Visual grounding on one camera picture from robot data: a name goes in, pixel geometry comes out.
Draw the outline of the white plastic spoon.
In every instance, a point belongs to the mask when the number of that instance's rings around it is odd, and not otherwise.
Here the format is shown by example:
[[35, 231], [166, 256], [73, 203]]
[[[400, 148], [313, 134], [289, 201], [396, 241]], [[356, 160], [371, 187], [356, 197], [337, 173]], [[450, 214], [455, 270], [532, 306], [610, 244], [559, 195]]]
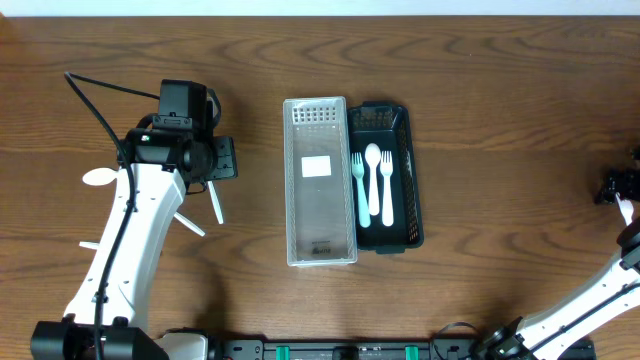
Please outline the white plastic spoon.
[[369, 167], [368, 208], [371, 216], [380, 213], [380, 200], [377, 182], [377, 168], [381, 162], [381, 150], [375, 143], [370, 143], [365, 149], [365, 161]]

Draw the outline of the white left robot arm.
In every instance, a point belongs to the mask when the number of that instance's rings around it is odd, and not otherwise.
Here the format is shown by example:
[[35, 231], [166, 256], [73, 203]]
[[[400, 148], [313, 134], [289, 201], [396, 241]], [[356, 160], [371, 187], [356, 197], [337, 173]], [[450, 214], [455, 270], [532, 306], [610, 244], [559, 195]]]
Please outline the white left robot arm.
[[229, 136], [210, 131], [134, 128], [120, 142], [118, 170], [105, 169], [116, 193], [89, 271], [61, 320], [40, 321], [35, 359], [218, 359], [201, 330], [147, 333], [151, 288], [165, 238], [192, 183], [237, 175]]

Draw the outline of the white plastic fork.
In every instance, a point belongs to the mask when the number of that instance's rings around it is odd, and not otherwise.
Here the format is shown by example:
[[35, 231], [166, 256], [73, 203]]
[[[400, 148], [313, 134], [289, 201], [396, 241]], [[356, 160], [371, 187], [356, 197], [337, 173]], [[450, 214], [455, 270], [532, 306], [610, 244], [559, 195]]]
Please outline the white plastic fork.
[[383, 176], [382, 224], [386, 227], [390, 227], [394, 223], [393, 200], [391, 191], [393, 160], [390, 151], [382, 152], [380, 173]]

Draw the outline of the pale green plastic fork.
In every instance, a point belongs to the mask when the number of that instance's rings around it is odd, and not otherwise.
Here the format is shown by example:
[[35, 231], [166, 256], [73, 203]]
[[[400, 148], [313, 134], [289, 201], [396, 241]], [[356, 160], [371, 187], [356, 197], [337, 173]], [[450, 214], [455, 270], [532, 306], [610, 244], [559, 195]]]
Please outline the pale green plastic fork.
[[362, 228], [368, 228], [371, 225], [371, 216], [364, 189], [364, 164], [360, 152], [351, 154], [351, 172], [356, 181], [358, 221]]

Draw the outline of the white spoon under left arm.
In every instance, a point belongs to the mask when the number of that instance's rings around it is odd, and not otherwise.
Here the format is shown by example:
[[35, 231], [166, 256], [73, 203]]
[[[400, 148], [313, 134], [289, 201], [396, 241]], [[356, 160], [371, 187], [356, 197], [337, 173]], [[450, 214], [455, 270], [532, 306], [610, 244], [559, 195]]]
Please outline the white spoon under left arm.
[[112, 183], [118, 175], [118, 171], [112, 168], [95, 168], [82, 176], [82, 181], [84, 184], [89, 186], [105, 186]]

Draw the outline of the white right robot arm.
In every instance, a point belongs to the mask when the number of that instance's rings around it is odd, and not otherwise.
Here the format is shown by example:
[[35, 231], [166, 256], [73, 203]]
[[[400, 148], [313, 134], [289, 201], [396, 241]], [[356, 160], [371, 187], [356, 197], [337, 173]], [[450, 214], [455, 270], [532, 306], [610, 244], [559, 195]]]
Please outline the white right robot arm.
[[639, 305], [639, 168], [609, 170], [594, 198], [617, 204], [626, 227], [619, 249], [585, 284], [555, 306], [519, 317], [479, 342], [475, 359], [558, 359], [571, 345], [618, 315]]

